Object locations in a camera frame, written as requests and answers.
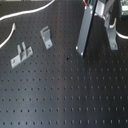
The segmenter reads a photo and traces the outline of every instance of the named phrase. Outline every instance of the white cable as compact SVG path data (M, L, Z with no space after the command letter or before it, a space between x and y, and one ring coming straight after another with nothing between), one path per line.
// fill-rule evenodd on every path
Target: white cable
M128 36L122 35L122 34L120 34L120 33L117 32L117 31L116 31L116 34L117 34L120 38L128 40Z
M15 23L13 23L11 33L9 34L8 38L3 43L0 44L0 48L2 48L9 41L15 30L16 30L16 25Z
M115 18L114 24L113 24L113 25L110 25L109 28L111 28L111 29L115 28L115 27L116 27L116 22L117 22L117 19ZM128 40L128 36L122 35L122 34L120 34L120 33L117 32L117 31L116 31L116 34L117 34L120 38Z
M117 19L115 18L113 25L110 25L109 28L115 28L116 27Z
M13 13L13 14L9 14L9 15L5 15L5 16L2 16L0 18L0 21L4 20L4 19L7 19L7 18L11 18L11 17L15 17L15 16L19 16L19 15L23 15L23 14L29 14L29 13L34 13L34 12L38 12L38 11L41 11L45 8L47 8L48 6L50 6L55 0L52 0L50 3L48 3L47 5L43 6L43 7L40 7L40 8L37 8L37 9L34 9L34 10L29 10L29 11L22 11L22 12L17 12L17 13Z

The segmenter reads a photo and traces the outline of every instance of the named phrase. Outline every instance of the metal clamp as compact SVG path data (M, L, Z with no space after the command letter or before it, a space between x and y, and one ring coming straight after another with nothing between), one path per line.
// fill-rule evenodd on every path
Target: metal clamp
M21 52L20 45L17 46L18 55L16 57L14 57L13 59L11 59L12 68L15 68L20 63L22 63L24 60L26 60L31 55L33 55L32 48L29 47L28 49L26 49L26 46L25 46L24 42L22 43L22 47L23 47L23 52Z
M48 26L46 26L45 28L43 28L41 31L41 36L42 39L44 41L45 47L46 49L49 49L53 46L52 41L50 39L50 29L48 28Z

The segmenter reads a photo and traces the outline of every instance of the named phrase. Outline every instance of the metal bracket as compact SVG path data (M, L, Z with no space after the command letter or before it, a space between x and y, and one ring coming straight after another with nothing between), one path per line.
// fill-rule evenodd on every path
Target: metal bracket
M116 43L116 29L108 28L108 29L106 29L106 31L107 31L108 40L109 40L111 50L118 50L118 45Z
M116 20L113 28L110 28L110 14L108 14L104 26L106 27L106 32L111 50L118 50L118 45L116 43Z
M48 28L48 26L46 26L45 28L43 28L41 31L41 36L42 39L44 41L45 47L46 49L49 49L53 46L52 41L50 39L50 29Z
M26 46L25 46L24 42L22 43L22 47L23 47L23 52L21 52L20 45L17 46L18 55L16 57L14 57L13 59L11 59L12 68L15 68L20 63L22 63L24 60L26 60L31 55L33 55L32 48L29 47L28 49L26 49Z
M80 35L79 35L79 39L78 39L78 44L76 46L76 50L78 51L78 53L81 56L83 56L84 49L86 47L88 34L89 34L90 26L91 26L92 17L93 17L92 8L90 8L88 6L85 6L83 21L82 21Z

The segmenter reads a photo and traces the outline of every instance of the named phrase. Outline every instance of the black table surface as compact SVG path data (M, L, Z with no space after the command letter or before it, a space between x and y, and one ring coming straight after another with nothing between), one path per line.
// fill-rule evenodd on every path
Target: black table surface
M47 3L1 2L0 17ZM113 19L117 12L116 3ZM63 0L0 22L1 43L16 24L0 49L0 128L128 127L128 41L117 37L119 49L112 51L103 19L95 17L82 58L75 47L83 13L82 0ZM53 42L49 50L40 35L45 26ZM127 20L118 19L117 30L128 35L127 28ZM22 42L34 54L12 69L10 60Z

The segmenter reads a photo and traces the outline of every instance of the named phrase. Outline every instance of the metal part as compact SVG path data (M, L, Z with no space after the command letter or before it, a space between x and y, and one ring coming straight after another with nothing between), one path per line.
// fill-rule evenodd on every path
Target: metal part
M83 56L84 49L87 43L87 38L88 38L89 29L92 21L92 16L93 16L92 13L93 13L92 9L90 7L86 7L84 11L78 44L76 46L76 50L81 56Z
M52 41L50 39L50 29L48 28L48 26L46 26L45 28L43 28L41 31L41 36L42 39L44 41L45 47L46 49L49 49L53 46Z
M22 63L24 60L26 60L31 55L33 55L32 48L29 47L28 49L26 49L26 46L25 46L24 42L22 43L22 47L23 47L23 52L21 52L20 45L17 46L18 55L16 57L14 57L13 59L11 59L12 68L15 68L20 63Z
M105 8L105 4L102 3L100 0L98 0L95 12L101 18L103 17L104 14L104 8Z
M105 5L104 16L106 16L107 13L109 13L109 11L112 11L114 2L115 0L108 0L108 2Z
M118 50L118 46L116 43L116 29L109 28L109 29L106 29L106 31L107 31L107 36L108 36L111 50Z

